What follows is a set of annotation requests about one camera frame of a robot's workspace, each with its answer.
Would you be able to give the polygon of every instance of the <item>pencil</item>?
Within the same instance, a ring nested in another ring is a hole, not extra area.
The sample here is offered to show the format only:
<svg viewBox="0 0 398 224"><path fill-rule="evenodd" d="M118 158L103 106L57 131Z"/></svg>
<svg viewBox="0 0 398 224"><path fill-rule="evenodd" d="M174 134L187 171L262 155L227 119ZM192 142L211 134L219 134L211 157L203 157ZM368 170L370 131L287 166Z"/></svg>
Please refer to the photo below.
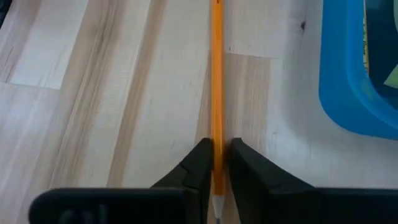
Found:
<svg viewBox="0 0 398 224"><path fill-rule="evenodd" d="M214 144L213 206L218 222L220 222L225 201L223 1L212 0L211 4L211 138Z"/></svg>

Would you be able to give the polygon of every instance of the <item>blue container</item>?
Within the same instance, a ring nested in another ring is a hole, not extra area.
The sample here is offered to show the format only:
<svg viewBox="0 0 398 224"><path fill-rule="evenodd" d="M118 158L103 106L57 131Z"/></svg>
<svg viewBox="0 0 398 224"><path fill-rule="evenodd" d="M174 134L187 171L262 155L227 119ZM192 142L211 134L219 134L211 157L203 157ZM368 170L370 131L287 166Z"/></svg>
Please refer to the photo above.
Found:
<svg viewBox="0 0 398 224"><path fill-rule="evenodd" d="M363 16L362 0L324 0L320 101L342 128L398 139L398 111L377 93L363 64Z"/></svg>

